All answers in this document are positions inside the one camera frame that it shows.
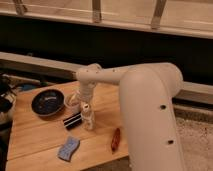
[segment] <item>white bottle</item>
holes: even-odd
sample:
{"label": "white bottle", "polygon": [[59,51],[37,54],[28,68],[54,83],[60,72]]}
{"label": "white bottle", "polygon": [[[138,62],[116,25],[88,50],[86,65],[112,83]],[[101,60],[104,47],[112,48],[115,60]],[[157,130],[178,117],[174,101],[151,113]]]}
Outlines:
{"label": "white bottle", "polygon": [[64,100],[64,104],[71,110],[73,115],[81,111],[81,101],[77,98],[76,94],[68,95]]}
{"label": "white bottle", "polygon": [[83,121],[84,128],[86,130],[93,130],[95,127],[95,115],[94,111],[88,103],[83,104],[81,111],[81,118]]}

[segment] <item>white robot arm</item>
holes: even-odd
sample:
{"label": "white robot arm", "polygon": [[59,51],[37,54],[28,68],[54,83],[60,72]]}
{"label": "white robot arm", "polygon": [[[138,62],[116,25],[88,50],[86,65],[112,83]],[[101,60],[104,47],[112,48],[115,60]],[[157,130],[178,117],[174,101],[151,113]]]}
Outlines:
{"label": "white robot arm", "polygon": [[182,75],[170,63],[80,68],[78,97],[89,102],[98,82],[119,85],[119,99],[133,171],[186,171],[171,99]]}

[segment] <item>black wall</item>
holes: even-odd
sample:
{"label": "black wall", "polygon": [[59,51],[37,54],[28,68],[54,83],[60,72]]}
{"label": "black wall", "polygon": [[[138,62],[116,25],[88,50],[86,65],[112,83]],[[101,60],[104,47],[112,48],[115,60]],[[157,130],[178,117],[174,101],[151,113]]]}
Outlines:
{"label": "black wall", "polygon": [[213,84],[213,40],[0,16],[0,51],[103,67],[172,62]]}

